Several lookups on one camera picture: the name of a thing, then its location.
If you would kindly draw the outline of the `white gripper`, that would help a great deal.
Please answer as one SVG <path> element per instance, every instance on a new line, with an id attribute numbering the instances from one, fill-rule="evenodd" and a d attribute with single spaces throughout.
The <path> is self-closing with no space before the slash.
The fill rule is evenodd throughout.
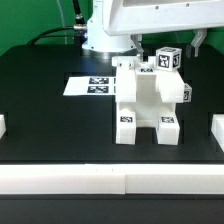
<path id="1" fill-rule="evenodd" d="M 224 0 L 105 0 L 103 28 L 110 35 L 132 35 L 139 60 L 144 50 L 141 36 L 181 30 L 194 31 L 186 46 L 188 58 L 197 57 L 207 29 L 224 26 Z"/>

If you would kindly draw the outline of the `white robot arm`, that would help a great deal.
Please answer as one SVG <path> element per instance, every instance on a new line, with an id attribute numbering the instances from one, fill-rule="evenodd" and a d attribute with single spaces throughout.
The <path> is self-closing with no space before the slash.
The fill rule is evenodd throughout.
<path id="1" fill-rule="evenodd" d="M 93 0 L 83 48 L 107 59 L 142 52 L 143 34 L 192 30 L 197 54 L 207 30 L 215 27 L 224 27 L 224 0 Z"/>

